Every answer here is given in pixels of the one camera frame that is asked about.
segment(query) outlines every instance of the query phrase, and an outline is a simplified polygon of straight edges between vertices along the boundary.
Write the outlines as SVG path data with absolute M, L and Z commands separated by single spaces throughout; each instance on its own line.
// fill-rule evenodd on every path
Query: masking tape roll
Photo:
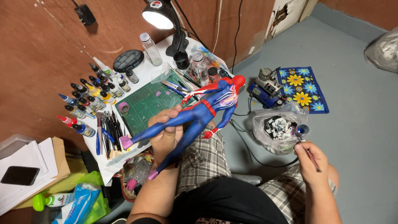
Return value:
M 117 106 L 117 108 L 119 109 L 119 111 L 120 111 L 122 114 L 124 114 L 124 113 L 126 113 L 126 112 L 130 109 L 130 106 L 129 106 L 126 102 L 121 102 L 121 103 Z

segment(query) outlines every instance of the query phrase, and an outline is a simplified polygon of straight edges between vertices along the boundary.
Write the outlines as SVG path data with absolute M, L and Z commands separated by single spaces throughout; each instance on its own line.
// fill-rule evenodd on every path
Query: water bottle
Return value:
M 145 49 L 146 55 L 154 66 L 159 66 L 163 63 L 162 57 L 159 54 L 155 42 L 150 38 L 149 34 L 142 33 L 140 35 L 142 46 Z
M 205 86 L 209 83 L 209 76 L 207 74 L 206 62 L 203 59 L 203 53 L 201 51 L 195 51 L 192 55 L 192 73 L 196 77 L 196 81 L 201 85 Z

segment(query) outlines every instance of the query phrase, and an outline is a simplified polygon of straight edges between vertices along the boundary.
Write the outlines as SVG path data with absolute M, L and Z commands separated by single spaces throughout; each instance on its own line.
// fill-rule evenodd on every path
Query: brown wall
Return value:
M 129 49 L 141 49 L 139 35 L 148 32 L 156 41 L 172 31 L 159 30 L 141 16 L 144 0 L 78 0 L 87 4 L 97 24 L 79 22 L 69 0 L 4 1 L 0 7 L 0 141 L 12 134 L 39 139 L 57 136 L 66 145 L 87 149 L 81 135 L 56 115 L 68 116 L 57 96 L 70 96 L 70 82 L 92 75 L 88 62 L 98 57 L 111 66 Z M 219 0 L 180 0 L 199 37 L 213 50 L 217 35 Z M 232 66 L 239 0 L 224 0 L 215 54 Z M 252 46 L 260 49 L 274 0 L 245 0 L 237 38 L 236 64 L 247 58 Z
M 394 0 L 319 0 L 331 9 L 368 21 L 386 30 L 398 26 L 398 1 Z

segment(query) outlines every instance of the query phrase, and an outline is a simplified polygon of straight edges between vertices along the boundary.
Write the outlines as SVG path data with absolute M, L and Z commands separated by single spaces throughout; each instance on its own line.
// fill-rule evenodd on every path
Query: hand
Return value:
M 322 172 L 317 172 L 315 165 L 309 158 L 306 149 L 314 156 L 316 163 Z M 323 152 L 312 142 L 299 142 L 294 146 L 295 154 L 300 161 L 300 172 L 305 184 L 311 189 L 329 188 L 328 159 Z
M 193 96 L 193 92 L 188 93 L 184 99 L 182 99 L 182 105 L 186 104 L 188 102 L 188 100 Z
M 209 138 L 213 135 L 213 132 L 211 132 L 211 131 L 209 131 L 209 132 L 203 132 L 203 134 L 205 134 L 205 136 L 203 136 L 202 138 L 207 138 L 207 139 L 209 139 Z
M 166 123 L 170 118 L 175 118 L 178 115 L 178 112 L 181 110 L 181 105 L 177 105 L 168 110 L 162 110 L 158 113 L 158 115 L 155 115 L 149 119 L 148 127 L 158 122 Z M 156 155 L 161 157 L 159 158 L 159 162 L 164 159 L 163 155 L 166 156 L 176 147 L 182 135 L 182 125 L 179 125 L 176 127 L 167 127 L 165 130 L 159 132 L 159 134 L 157 134 L 155 137 L 149 139 L 154 151 L 156 151 Z

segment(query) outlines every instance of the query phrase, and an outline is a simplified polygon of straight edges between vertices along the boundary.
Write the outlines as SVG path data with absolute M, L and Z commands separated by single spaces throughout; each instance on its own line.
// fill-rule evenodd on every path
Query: green plastic box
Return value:
M 93 171 L 89 174 L 86 174 L 85 176 L 81 177 L 76 181 L 76 184 L 79 183 L 92 183 L 96 184 L 98 186 L 104 185 L 102 181 L 101 174 L 97 171 Z M 103 197 L 102 191 L 99 193 L 99 196 L 96 200 L 96 202 L 93 205 L 93 208 L 90 211 L 90 214 L 88 214 L 86 221 L 84 224 L 92 224 L 98 219 L 106 216 L 111 212 L 111 209 L 109 208 L 109 202 L 107 198 Z

